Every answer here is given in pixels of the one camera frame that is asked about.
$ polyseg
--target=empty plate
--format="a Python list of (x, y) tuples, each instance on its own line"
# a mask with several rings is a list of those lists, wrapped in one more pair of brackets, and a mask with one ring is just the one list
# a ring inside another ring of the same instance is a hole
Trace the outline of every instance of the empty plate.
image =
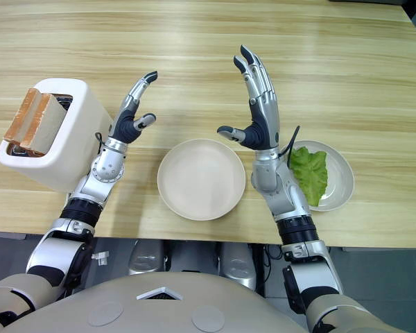
[(326, 212), (344, 205), (354, 191), (354, 175), (347, 160), (334, 148), (317, 141), (296, 141), (294, 148), (306, 147), (310, 153), (324, 151), (327, 153), (328, 184), (319, 205), (310, 206), (311, 210)]
[(226, 145), (194, 139), (166, 154), (157, 173), (157, 186), (176, 214), (191, 220), (212, 220), (228, 213), (241, 199), (245, 170)]

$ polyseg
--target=wood grain tabletop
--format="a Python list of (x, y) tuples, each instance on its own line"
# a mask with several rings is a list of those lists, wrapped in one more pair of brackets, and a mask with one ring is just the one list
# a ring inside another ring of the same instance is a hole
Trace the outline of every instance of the wood grain tabletop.
[[(252, 188), (254, 153), (216, 134), (250, 122), (232, 63), (241, 44), (258, 53), (279, 98), (281, 142), (340, 151), (356, 176), (352, 199), (313, 213), (329, 246), (416, 248), (416, 29), (400, 6), (326, 0), (0, 0), (0, 141), (26, 90), (48, 77), (86, 81), (112, 117), (145, 73), (159, 78), (139, 114), (157, 122), (130, 147), (125, 175), (96, 236), (280, 242)], [(242, 159), (241, 202), (214, 221), (170, 211), (157, 170), (176, 144), (209, 138)], [(0, 231), (45, 233), (64, 194), (0, 165)]]

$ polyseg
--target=beige bowl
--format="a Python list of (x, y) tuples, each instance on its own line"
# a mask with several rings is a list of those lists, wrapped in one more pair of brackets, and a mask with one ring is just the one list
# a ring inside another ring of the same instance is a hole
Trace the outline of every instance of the beige bowl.
[(240, 201), (245, 169), (220, 142), (193, 139), (171, 149), (157, 173), (159, 193), (170, 210), (186, 219), (213, 220)]
[(327, 153), (328, 185), (319, 200), (319, 205), (310, 210), (328, 212), (342, 207), (353, 195), (354, 174), (347, 160), (334, 148), (318, 141), (296, 141), (293, 148), (306, 147), (310, 153), (324, 151)]

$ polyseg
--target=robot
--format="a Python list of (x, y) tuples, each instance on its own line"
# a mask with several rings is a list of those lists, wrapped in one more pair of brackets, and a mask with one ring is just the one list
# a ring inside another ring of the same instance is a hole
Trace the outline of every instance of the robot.
[[(403, 332), (343, 293), (309, 205), (289, 169), (292, 142), (279, 149), (279, 110), (271, 79), (245, 46), (234, 57), (249, 94), (252, 124), (217, 132), (255, 151), (252, 185), (277, 224), (290, 307), (310, 332)], [(89, 173), (29, 258), (25, 274), (0, 281), (0, 332), (305, 332), (239, 283), (210, 274), (156, 272), (104, 282), (71, 296), (92, 256), (94, 230), (121, 179), (128, 145), (153, 124), (134, 120), (141, 95), (157, 79), (146, 74), (129, 91)]]

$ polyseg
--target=bread slice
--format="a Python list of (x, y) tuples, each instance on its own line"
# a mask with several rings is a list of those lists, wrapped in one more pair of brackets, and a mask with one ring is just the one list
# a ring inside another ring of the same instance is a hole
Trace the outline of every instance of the bread slice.
[(3, 139), (12, 142), (13, 144), (20, 144), (26, 132), (28, 132), (31, 121), (34, 118), (35, 111), (42, 100), (42, 94), (35, 89), (30, 88), (21, 103), (20, 109), (14, 116), (11, 126), (6, 131)]
[(48, 153), (67, 111), (51, 94), (42, 94), (42, 100), (20, 146), (36, 153)]

